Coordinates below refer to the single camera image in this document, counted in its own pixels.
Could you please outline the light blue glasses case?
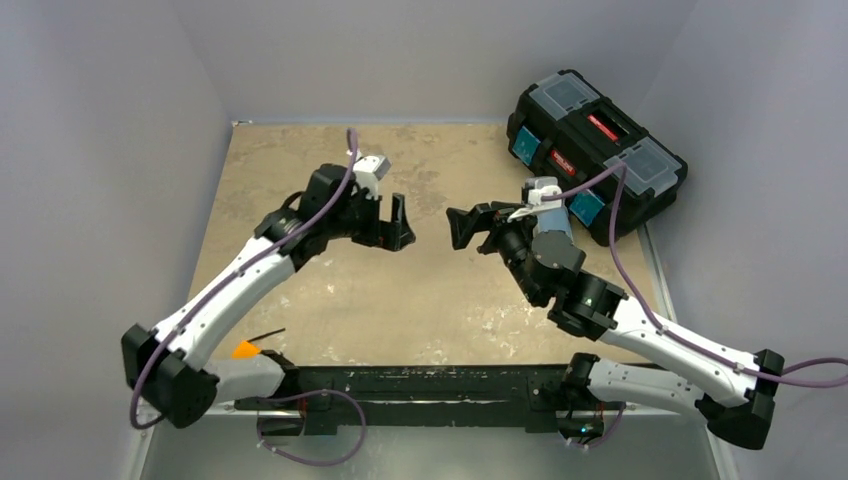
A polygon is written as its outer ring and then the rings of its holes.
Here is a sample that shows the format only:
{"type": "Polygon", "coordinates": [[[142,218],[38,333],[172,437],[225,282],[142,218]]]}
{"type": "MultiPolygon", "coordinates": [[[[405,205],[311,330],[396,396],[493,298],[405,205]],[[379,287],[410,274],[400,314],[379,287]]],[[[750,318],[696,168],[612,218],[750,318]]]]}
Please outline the light blue glasses case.
{"type": "Polygon", "coordinates": [[[554,201],[545,210],[539,211],[535,218],[536,225],[533,230],[535,235],[545,232],[560,232],[565,235],[569,243],[574,243],[569,211],[562,200],[554,201]]]}

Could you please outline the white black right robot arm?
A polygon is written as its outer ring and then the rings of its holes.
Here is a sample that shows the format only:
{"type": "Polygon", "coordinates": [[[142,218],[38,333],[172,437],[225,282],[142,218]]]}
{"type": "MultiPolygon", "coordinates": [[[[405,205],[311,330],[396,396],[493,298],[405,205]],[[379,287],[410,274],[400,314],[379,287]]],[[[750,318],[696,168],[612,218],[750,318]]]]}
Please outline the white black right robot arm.
{"type": "Polygon", "coordinates": [[[528,303],[546,308],[565,333],[628,350],[649,366],[628,366],[578,353],[561,388],[581,402],[627,402],[699,420],[716,437],[760,450],[771,429],[776,376],[784,359],[774,351],[735,350],[708,340],[644,308],[634,295],[584,270],[563,215],[525,214],[518,205],[491,202],[449,208],[451,243],[464,249],[485,234],[477,251],[497,254],[528,303]]]}

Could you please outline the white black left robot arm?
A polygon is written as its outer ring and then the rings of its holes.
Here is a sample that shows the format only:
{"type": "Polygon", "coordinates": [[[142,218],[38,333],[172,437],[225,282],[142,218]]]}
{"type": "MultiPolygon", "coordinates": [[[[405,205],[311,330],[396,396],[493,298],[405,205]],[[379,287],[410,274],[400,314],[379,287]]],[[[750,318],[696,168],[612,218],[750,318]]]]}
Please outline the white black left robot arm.
{"type": "Polygon", "coordinates": [[[384,156],[363,156],[349,166],[323,164],[306,188],[268,213],[244,247],[200,293],[154,327],[134,325],[121,338],[126,381],[133,393],[130,419],[141,403],[176,428],[199,420],[212,406],[270,398],[286,375],[282,359],[258,352],[214,361],[227,334],[268,293],[324,252],[335,239],[397,252],[415,235],[405,199],[392,196],[390,220],[379,217],[384,156]]]}

